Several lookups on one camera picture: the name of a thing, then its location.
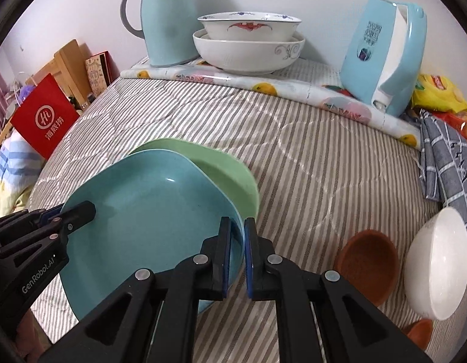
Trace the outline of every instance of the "stacked bowls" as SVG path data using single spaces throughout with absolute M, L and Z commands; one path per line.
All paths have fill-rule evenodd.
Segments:
M 198 18 L 193 34 L 200 56 L 232 74 L 265 75 L 295 62 L 305 39 L 300 19 L 264 12 L 222 12 Z

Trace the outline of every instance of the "kettle handle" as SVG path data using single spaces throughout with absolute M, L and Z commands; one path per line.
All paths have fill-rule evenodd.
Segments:
M 128 30 L 132 35 L 135 35 L 138 38 L 145 39 L 145 34 L 143 33 L 143 30 L 136 30 L 133 28 L 131 23 L 129 23 L 128 17 L 126 15 L 126 3 L 128 0 L 123 0 L 121 1 L 121 21 L 123 22 L 123 26 Z
M 407 35 L 405 49 L 400 63 L 393 74 L 380 85 L 380 89 L 389 95 L 394 95 L 418 76 L 422 63 L 426 38 L 426 14 L 423 9 L 412 3 L 398 3 L 408 9 Z

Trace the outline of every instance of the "bed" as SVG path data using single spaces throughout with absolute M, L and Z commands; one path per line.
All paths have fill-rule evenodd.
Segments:
M 328 75 L 336 86 L 336 72 Z M 205 83 L 118 79 L 57 147 L 31 194 L 30 209 L 64 202 L 92 176 L 137 146 L 174 137 L 232 154 L 252 171 L 261 194 L 257 219 L 276 252 L 302 269 L 330 269 L 355 232 L 387 234 L 403 263 L 414 234 L 438 211 L 422 197 L 414 148 L 359 122 L 277 96 Z M 418 319 L 399 278 L 380 309 L 402 327 Z M 32 310 L 55 343 L 76 323 L 60 276 Z M 446 362 L 467 314 L 434 323 L 427 353 Z M 194 361 L 279 361 L 273 302 L 247 299 L 241 274 L 222 303 L 197 323 Z

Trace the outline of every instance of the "screw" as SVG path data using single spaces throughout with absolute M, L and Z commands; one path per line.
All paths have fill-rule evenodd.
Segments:
M 134 274 L 136 279 L 139 280 L 139 281 L 148 279 L 150 275 L 151 275 L 151 273 L 150 273 L 150 271 L 148 269 L 139 269 Z
M 205 263 L 208 262 L 208 257 L 206 255 L 203 255 L 202 253 L 198 254 L 198 255 L 195 255 L 193 257 L 193 261 L 197 264 L 197 265 L 203 265 Z
M 278 265 L 282 262 L 282 257 L 276 253 L 273 253 L 267 257 L 267 262 L 269 262 L 271 265 Z
M 325 273 L 326 280 L 331 281 L 332 283 L 335 283 L 336 281 L 339 280 L 339 273 L 335 270 L 328 270 Z

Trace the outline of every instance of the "small brown bowl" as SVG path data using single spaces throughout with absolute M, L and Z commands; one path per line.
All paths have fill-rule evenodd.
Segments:
M 334 270 L 377 307 L 395 289 L 399 269 L 397 249 L 391 240 L 371 229 L 349 239 L 334 262 Z
M 433 325 L 431 319 L 421 319 L 401 330 L 420 349 L 426 350 L 432 338 Z

